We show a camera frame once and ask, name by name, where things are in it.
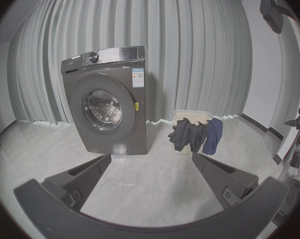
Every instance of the floor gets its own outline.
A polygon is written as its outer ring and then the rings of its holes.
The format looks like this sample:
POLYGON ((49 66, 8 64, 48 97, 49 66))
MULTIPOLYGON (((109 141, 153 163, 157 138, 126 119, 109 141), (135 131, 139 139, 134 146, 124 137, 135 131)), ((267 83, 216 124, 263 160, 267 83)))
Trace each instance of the floor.
MULTIPOLYGON (((209 217, 222 207, 192 163, 191 155, 175 153, 167 135, 171 125, 147 124, 148 154, 112 156, 81 212, 132 226, 169 226, 209 217)), ((282 165, 273 157, 281 141, 241 117, 223 121, 223 136, 212 158, 254 173, 259 183, 278 177, 282 165)), ((43 236, 25 216, 13 189, 35 178, 42 182, 89 161, 99 154, 87 152, 74 125, 47 122, 17 123, 1 138, 0 199, 32 238, 43 236)))

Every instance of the laundry basket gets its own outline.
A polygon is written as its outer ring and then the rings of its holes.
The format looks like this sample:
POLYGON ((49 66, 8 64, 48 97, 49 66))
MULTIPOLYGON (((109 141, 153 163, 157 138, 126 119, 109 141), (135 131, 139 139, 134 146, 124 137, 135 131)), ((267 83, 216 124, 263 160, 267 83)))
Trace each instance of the laundry basket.
MULTIPOLYGON (((207 124, 208 120, 213 118, 212 114, 204 111, 188 111, 188 110, 174 110, 173 111, 173 125, 176 126, 178 120, 183 120, 187 118, 192 124, 199 125, 198 121, 202 124, 207 124)), ((198 153, 202 154, 203 145, 202 144, 198 153)), ((184 146, 184 148, 179 151, 180 154, 192 154, 190 144, 184 146)))

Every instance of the vent grille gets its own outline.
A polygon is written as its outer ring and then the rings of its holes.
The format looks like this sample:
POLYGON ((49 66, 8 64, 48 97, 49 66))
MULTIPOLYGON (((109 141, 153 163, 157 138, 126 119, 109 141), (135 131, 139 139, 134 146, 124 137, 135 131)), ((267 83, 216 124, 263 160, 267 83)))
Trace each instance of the vent grille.
POLYGON ((108 156, 99 164, 100 173, 103 174, 111 163, 111 155, 108 156))
POLYGON ((195 166, 197 167, 197 169, 199 169, 200 173, 203 172, 203 167, 204 167, 204 162, 195 154, 192 154, 192 161, 195 164, 195 166))
POLYGON ((290 207, 292 207, 295 194, 296 194, 297 189, 299 187, 300 186, 297 185, 296 183, 294 183, 293 185, 290 186, 290 189, 288 191, 288 195, 286 196, 286 204, 289 205, 290 207))

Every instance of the front-load washing machine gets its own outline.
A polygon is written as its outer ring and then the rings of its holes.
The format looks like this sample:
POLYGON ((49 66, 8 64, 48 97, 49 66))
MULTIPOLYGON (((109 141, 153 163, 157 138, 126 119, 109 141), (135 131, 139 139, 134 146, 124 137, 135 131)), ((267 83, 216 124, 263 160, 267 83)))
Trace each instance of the front-load washing machine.
POLYGON ((146 154, 144 46, 84 53, 61 62, 65 93, 89 152, 146 154))

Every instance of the curtain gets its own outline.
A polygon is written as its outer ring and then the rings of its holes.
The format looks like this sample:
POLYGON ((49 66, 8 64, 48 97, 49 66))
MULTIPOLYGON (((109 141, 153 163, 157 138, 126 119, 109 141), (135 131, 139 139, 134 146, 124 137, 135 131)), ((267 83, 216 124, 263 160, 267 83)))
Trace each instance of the curtain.
POLYGON ((73 123, 61 61, 85 52, 143 45, 147 119, 173 110, 243 111, 252 44, 239 0, 43 0, 16 32, 8 81, 18 120, 73 123))

